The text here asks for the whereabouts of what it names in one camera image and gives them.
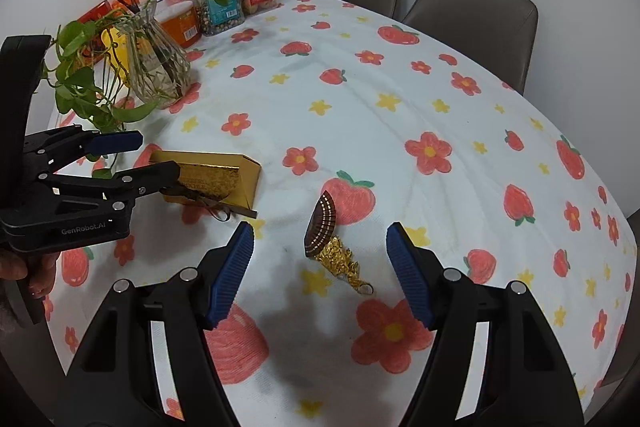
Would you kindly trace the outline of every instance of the pink flower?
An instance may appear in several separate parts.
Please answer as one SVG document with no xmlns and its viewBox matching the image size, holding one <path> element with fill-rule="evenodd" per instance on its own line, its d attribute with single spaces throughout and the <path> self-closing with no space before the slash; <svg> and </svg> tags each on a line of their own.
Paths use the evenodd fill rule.
<svg viewBox="0 0 640 427">
<path fill-rule="evenodd" d="M 174 103 L 174 104 L 170 105 L 169 107 L 167 107 L 167 109 L 169 110 L 169 112 L 171 114 L 176 114 L 177 112 L 182 110 L 182 108 L 186 104 L 193 103 L 197 99 L 199 99 L 199 97 L 200 97 L 200 93 L 198 92 L 199 90 L 200 90 L 200 83 L 199 82 L 194 82 L 193 84 L 191 84 L 191 87 L 189 88 L 187 93 L 180 100 L 178 100 L 176 103 Z"/>
<path fill-rule="evenodd" d="M 293 167 L 291 171 L 296 176 L 302 176 L 307 171 L 316 172 L 318 170 L 318 162 L 314 160 L 315 155 L 315 147 L 305 147 L 302 150 L 290 147 L 287 149 L 287 155 L 282 159 L 282 165 Z"/>
<path fill-rule="evenodd" d="M 231 133 L 231 136 L 240 136 L 244 129 L 251 126 L 251 121 L 247 120 L 247 118 L 249 118 L 249 115 L 245 112 L 240 114 L 230 114 L 228 122 L 226 122 L 220 129 L 224 132 Z"/>
</svg>

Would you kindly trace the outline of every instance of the strawberry print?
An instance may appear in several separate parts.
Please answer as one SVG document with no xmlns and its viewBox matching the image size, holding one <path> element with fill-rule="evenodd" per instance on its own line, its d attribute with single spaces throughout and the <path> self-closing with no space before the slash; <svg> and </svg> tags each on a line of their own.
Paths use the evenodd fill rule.
<svg viewBox="0 0 640 427">
<path fill-rule="evenodd" d="M 564 219 L 569 221 L 569 230 L 572 232 L 580 232 L 580 210 L 577 206 L 573 206 L 570 201 L 566 202 L 564 210 Z"/>
<path fill-rule="evenodd" d="M 316 156 L 314 147 L 305 147 L 304 149 L 290 147 L 287 149 L 287 155 L 282 159 L 282 165 L 291 167 L 291 171 L 296 176 L 302 176 L 307 171 L 316 172 L 318 170 L 318 162 L 314 156 Z"/>
<path fill-rule="evenodd" d="M 167 107 L 169 112 L 171 114 L 176 114 L 180 112 L 184 108 L 184 106 L 187 105 L 188 103 L 193 103 L 197 99 L 199 99 L 200 86 L 201 84 L 199 82 L 194 82 L 193 84 L 191 84 L 191 87 L 189 88 L 189 90 L 185 93 L 185 95 L 180 100 L 178 100 L 175 103 L 172 103 L 172 105 Z"/>
<path fill-rule="evenodd" d="M 429 175 L 435 171 L 451 172 L 451 163 L 447 160 L 447 156 L 452 152 L 451 146 L 448 142 L 438 139 L 432 132 L 422 133 L 419 141 L 407 140 L 404 150 L 417 158 L 417 167 L 421 174 Z"/>
<path fill-rule="evenodd" d="M 239 33 L 234 33 L 231 35 L 231 42 L 236 44 L 238 42 L 249 42 L 254 40 L 256 35 L 260 35 L 260 32 L 257 32 L 253 28 L 246 28 Z"/>
<path fill-rule="evenodd" d="M 442 53 L 438 55 L 440 60 L 444 60 L 449 66 L 457 66 L 458 60 L 456 57 L 452 57 L 451 55 L 447 55 L 446 53 Z"/>
<path fill-rule="evenodd" d="M 363 64 L 373 64 L 374 66 L 380 66 L 382 64 L 380 60 L 385 58 L 385 55 L 370 52 L 369 50 L 363 50 L 360 53 L 356 53 L 355 55 Z"/>
<path fill-rule="evenodd" d="M 509 145 L 509 147 L 511 147 L 514 151 L 522 151 L 524 149 L 524 144 L 522 143 L 520 136 L 515 134 L 513 131 L 507 131 L 506 129 L 505 133 L 507 133 L 507 136 L 505 137 L 504 141 L 507 143 L 507 145 Z"/>
<path fill-rule="evenodd" d="M 451 76 L 451 85 L 456 89 L 462 89 L 465 94 L 473 96 L 482 92 L 478 87 L 478 83 L 470 76 L 462 76 L 460 73 L 456 72 L 451 73 Z"/>
<path fill-rule="evenodd" d="M 351 225 L 362 221 L 376 206 L 376 197 L 369 181 L 354 181 L 345 171 L 336 172 L 337 178 L 324 182 L 320 193 L 326 190 L 335 203 L 337 225 Z"/>
<path fill-rule="evenodd" d="M 507 216 L 514 220 L 516 227 L 519 227 L 524 221 L 536 222 L 536 218 L 533 217 L 531 200 L 524 190 L 515 185 L 508 185 L 505 190 L 503 206 Z"/>
<path fill-rule="evenodd" d="M 467 276 L 476 284 L 484 284 L 494 274 L 495 257 L 486 250 L 471 250 L 463 258 L 469 269 Z"/>
<path fill-rule="evenodd" d="M 410 351 L 421 351 L 433 343 L 434 334 L 414 318 L 406 299 L 394 308 L 368 299 L 358 306 L 356 320 L 364 333 L 351 346 L 351 358 L 362 365 L 379 362 L 392 375 L 409 368 Z"/>
<path fill-rule="evenodd" d="M 558 250 L 554 256 L 554 272 L 558 277 L 566 277 L 567 273 L 571 269 L 569 260 L 566 257 L 566 250 Z"/>
</svg>

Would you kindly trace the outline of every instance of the white tablecloth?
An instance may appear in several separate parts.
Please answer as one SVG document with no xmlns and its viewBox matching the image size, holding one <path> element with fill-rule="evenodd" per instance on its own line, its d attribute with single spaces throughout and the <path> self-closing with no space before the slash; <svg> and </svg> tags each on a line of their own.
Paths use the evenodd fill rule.
<svg viewBox="0 0 640 427">
<path fill-rule="evenodd" d="M 131 126 L 145 149 L 117 164 L 144 164 L 160 147 L 262 165 L 254 256 L 230 317 L 207 333 L 240 424 L 399 423 L 433 335 L 410 315 L 386 256 L 394 221 L 476 282 L 524 280 L 586 407 L 622 331 L 636 265 L 634 236 L 596 173 L 523 97 L 444 44 L 338 0 L 280 1 L 199 41 L 191 92 Z M 372 298 L 305 258 L 323 187 Z M 138 200 L 128 239 L 63 254 L 47 301 L 63 365 L 115 280 L 164 281 L 224 245 L 237 223 L 156 194 Z M 161 360 L 161 328 L 154 333 Z M 475 407 L 483 343 L 486 332 L 460 414 Z M 159 363 L 167 410 L 180 416 L 166 355 Z"/>
</svg>

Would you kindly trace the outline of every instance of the yellow object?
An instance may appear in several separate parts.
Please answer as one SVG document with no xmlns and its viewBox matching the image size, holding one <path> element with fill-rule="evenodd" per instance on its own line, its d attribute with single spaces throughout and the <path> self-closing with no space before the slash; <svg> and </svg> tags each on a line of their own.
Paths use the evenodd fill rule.
<svg viewBox="0 0 640 427">
<path fill-rule="evenodd" d="M 175 161 L 178 181 L 191 190 L 220 201 L 231 211 L 252 210 L 260 164 L 242 154 L 154 151 L 151 163 Z M 193 204 L 183 196 L 164 196 L 170 203 Z"/>
<path fill-rule="evenodd" d="M 124 85 L 129 87 L 127 77 L 129 76 L 129 59 L 127 57 L 127 36 L 119 32 L 116 28 L 107 28 L 100 36 L 105 47 L 109 50 L 108 55 L 111 64 L 115 68 L 116 76 L 120 77 Z M 120 66 L 124 69 L 124 74 L 120 74 Z"/>
</svg>

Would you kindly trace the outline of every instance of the red flower print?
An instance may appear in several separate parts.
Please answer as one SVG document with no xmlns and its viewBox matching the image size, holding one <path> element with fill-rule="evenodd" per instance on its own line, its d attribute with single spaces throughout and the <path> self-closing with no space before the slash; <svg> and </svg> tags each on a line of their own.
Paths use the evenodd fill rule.
<svg viewBox="0 0 640 427">
<path fill-rule="evenodd" d="M 407 140 L 404 143 L 404 150 L 418 158 L 418 171 L 421 174 L 451 171 L 451 163 L 447 160 L 447 156 L 451 154 L 451 146 L 448 142 L 438 139 L 432 132 L 422 133 L 420 141 Z"/>
<path fill-rule="evenodd" d="M 598 195 L 600 196 L 602 203 L 607 204 L 607 191 L 602 185 L 598 187 Z"/>
<path fill-rule="evenodd" d="M 69 326 L 65 329 L 65 344 L 69 346 L 69 349 L 73 354 L 76 353 L 78 346 L 80 343 L 78 342 L 78 338 L 76 337 L 76 328 L 70 328 Z"/>
<path fill-rule="evenodd" d="M 282 159 L 285 167 L 293 167 L 291 171 L 296 176 L 302 176 L 305 172 L 316 172 L 318 170 L 318 162 L 314 160 L 316 149 L 313 147 L 305 147 L 304 149 L 296 149 L 290 147 L 287 149 L 287 155 Z"/>
<path fill-rule="evenodd" d="M 44 298 L 44 301 L 42 301 L 42 305 L 44 307 L 44 318 L 49 322 L 51 320 L 51 314 L 53 313 L 53 302 L 51 302 L 48 295 Z"/>
<path fill-rule="evenodd" d="M 569 221 L 569 230 L 572 232 L 580 232 L 580 210 L 577 206 L 573 206 L 570 201 L 566 202 L 566 210 L 564 211 L 564 219 Z"/>
<path fill-rule="evenodd" d="M 184 415 L 182 414 L 182 409 L 180 409 L 180 403 L 173 398 L 166 399 L 166 413 L 169 416 L 173 416 L 178 420 L 184 421 Z"/>
<path fill-rule="evenodd" d="M 180 100 L 167 107 L 169 112 L 171 114 L 176 114 L 177 112 L 180 112 L 186 104 L 193 103 L 199 99 L 200 93 L 198 91 L 200 90 L 200 85 L 201 84 L 199 82 L 191 84 L 187 93 Z"/>
<path fill-rule="evenodd" d="M 451 73 L 453 80 L 451 81 L 451 85 L 456 87 L 457 89 L 462 89 L 465 94 L 469 96 L 473 96 L 476 93 L 480 93 L 480 88 L 478 87 L 478 83 L 470 76 L 462 76 L 460 73 Z"/>
<path fill-rule="evenodd" d="M 207 347 L 223 385 L 240 383 L 269 356 L 269 346 L 254 320 L 237 304 L 212 331 L 204 331 Z"/>
<path fill-rule="evenodd" d="M 604 326 L 607 325 L 607 314 L 604 310 L 600 310 L 598 321 L 593 325 L 591 336 L 593 337 L 593 349 L 598 349 L 600 343 L 604 340 Z"/>
<path fill-rule="evenodd" d="M 116 241 L 116 248 L 113 250 L 113 256 L 118 260 L 120 266 L 125 266 L 127 262 L 133 261 L 133 258 L 136 256 L 136 251 L 133 249 L 134 240 L 135 237 L 133 235 L 129 235 L 129 237 Z"/>
<path fill-rule="evenodd" d="M 363 50 L 360 53 L 356 53 L 355 55 L 356 57 L 360 58 L 360 61 L 363 64 L 373 64 L 374 66 L 380 66 L 382 64 L 380 60 L 385 58 L 385 55 L 370 52 L 369 50 Z"/>
<path fill-rule="evenodd" d="M 618 246 L 618 240 L 620 239 L 618 222 L 615 217 L 611 216 L 607 216 L 607 222 L 609 223 L 609 239 L 613 241 L 614 245 Z"/>
<path fill-rule="evenodd" d="M 433 333 L 414 318 L 406 299 L 395 308 L 368 299 L 358 306 L 356 320 L 364 333 L 351 346 L 353 361 L 363 365 L 380 362 L 393 375 L 409 368 L 409 351 L 421 351 L 433 342 Z"/>
<path fill-rule="evenodd" d="M 595 208 L 591 211 L 591 217 L 593 217 L 593 226 L 598 230 L 601 230 L 602 226 L 600 224 L 600 214 L 598 214 L 598 211 Z"/>
<path fill-rule="evenodd" d="M 149 160 L 151 159 L 151 155 L 153 151 L 161 151 L 160 146 L 155 143 L 150 143 L 145 147 L 143 152 L 140 153 L 138 159 L 133 163 L 133 168 L 137 169 L 138 167 L 146 167 L 149 165 Z"/>
<path fill-rule="evenodd" d="M 312 10 L 315 10 L 315 9 L 316 9 L 316 5 L 315 4 L 299 4 L 295 8 L 292 8 L 291 11 L 298 12 L 298 13 L 304 13 L 304 12 L 309 12 L 309 11 L 312 11 Z"/>
<path fill-rule="evenodd" d="M 257 32 L 253 28 L 247 28 L 242 30 L 239 33 L 234 33 L 231 35 L 231 42 L 236 44 L 237 42 L 249 42 L 254 39 L 256 35 L 259 35 L 260 32 Z"/>
<path fill-rule="evenodd" d="M 421 60 L 418 60 L 417 62 L 412 62 L 411 69 L 414 71 L 421 71 L 424 74 L 431 73 L 431 66 L 428 66 Z"/>
<path fill-rule="evenodd" d="M 220 129 L 222 129 L 224 132 L 231 133 L 231 136 L 240 136 L 244 129 L 251 126 L 251 121 L 247 120 L 247 118 L 249 118 L 249 115 L 245 112 L 242 112 L 240 114 L 230 114 L 229 121 L 223 124 Z"/>
<path fill-rule="evenodd" d="M 531 200 L 524 190 L 515 185 L 508 185 L 505 190 L 503 206 L 507 216 L 515 221 L 516 227 L 519 227 L 524 221 L 536 222 L 536 218 L 533 217 Z"/>
</svg>

